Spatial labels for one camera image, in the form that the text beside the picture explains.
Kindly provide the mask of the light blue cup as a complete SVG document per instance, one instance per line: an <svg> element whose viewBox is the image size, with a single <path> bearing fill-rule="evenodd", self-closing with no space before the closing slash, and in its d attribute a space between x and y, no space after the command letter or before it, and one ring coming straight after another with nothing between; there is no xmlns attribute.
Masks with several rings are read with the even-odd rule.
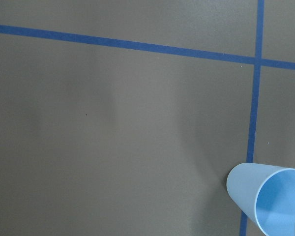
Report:
<svg viewBox="0 0 295 236"><path fill-rule="evenodd" d="M266 236L295 236L295 169L242 163L227 177L227 192Z"/></svg>

